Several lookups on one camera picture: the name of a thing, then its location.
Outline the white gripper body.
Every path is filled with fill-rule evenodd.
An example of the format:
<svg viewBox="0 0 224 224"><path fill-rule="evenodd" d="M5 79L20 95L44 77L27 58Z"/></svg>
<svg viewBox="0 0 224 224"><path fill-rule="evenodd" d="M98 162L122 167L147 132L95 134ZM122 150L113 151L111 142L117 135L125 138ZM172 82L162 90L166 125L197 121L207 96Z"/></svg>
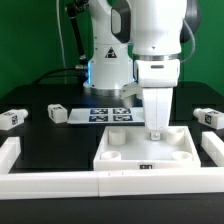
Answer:
<svg viewBox="0 0 224 224"><path fill-rule="evenodd" d="M170 119L173 88L178 83L180 61L136 60L134 70L142 90L146 129L166 130Z"/></svg>

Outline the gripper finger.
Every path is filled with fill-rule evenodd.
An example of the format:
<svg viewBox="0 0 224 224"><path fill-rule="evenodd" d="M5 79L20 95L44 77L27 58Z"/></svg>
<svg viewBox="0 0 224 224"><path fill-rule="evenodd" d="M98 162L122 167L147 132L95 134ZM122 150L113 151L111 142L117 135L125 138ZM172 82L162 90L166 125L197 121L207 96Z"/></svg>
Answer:
<svg viewBox="0 0 224 224"><path fill-rule="evenodd" d="M152 140L159 140L160 137L161 137L161 134L160 134L159 132L157 132L157 131L152 131L152 132L150 133L150 138L151 138Z"/></svg>

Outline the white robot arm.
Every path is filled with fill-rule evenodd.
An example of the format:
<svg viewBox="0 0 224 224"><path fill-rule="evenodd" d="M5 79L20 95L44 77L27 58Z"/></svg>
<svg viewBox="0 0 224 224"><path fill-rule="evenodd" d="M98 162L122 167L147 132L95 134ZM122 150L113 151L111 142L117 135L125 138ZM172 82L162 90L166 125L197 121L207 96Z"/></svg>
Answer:
<svg viewBox="0 0 224 224"><path fill-rule="evenodd" d="M127 108L141 99L146 130L158 140L185 62L181 45L194 41L200 26L198 0L73 0L66 11L87 71L85 90L119 95Z"/></svg>

